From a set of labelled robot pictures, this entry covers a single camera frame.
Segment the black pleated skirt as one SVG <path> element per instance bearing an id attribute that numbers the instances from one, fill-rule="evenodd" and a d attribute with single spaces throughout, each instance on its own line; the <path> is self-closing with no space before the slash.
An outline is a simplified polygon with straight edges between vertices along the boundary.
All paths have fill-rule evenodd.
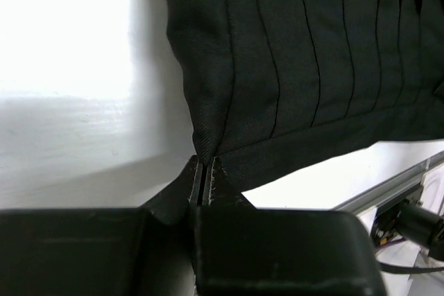
<path id="1" fill-rule="evenodd" d="M 254 189 L 443 138 L 443 0 L 166 0 L 198 160 Z"/>

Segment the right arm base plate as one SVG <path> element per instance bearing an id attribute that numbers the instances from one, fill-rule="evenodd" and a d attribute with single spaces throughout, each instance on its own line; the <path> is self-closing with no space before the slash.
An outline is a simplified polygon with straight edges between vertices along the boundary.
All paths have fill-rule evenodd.
<path id="1" fill-rule="evenodd" d="M 370 237 L 377 250 L 404 241 L 421 246 L 428 255 L 443 261 L 443 217 L 422 207 L 419 183 L 377 209 Z"/>

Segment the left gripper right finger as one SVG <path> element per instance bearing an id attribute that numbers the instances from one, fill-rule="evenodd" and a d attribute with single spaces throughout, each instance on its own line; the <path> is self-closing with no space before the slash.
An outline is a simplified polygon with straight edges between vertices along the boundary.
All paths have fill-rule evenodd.
<path id="1" fill-rule="evenodd" d="M 206 169 L 194 209 L 199 295 L 385 295 L 373 245 L 343 211 L 258 209 Z"/>

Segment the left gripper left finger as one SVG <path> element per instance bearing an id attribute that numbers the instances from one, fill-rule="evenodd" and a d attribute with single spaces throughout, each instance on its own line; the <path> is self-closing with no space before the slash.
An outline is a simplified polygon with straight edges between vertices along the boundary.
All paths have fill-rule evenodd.
<path id="1" fill-rule="evenodd" d="M 136 208 L 1 211 L 2 295 L 192 295 L 187 213 L 202 166 L 191 157 Z"/>

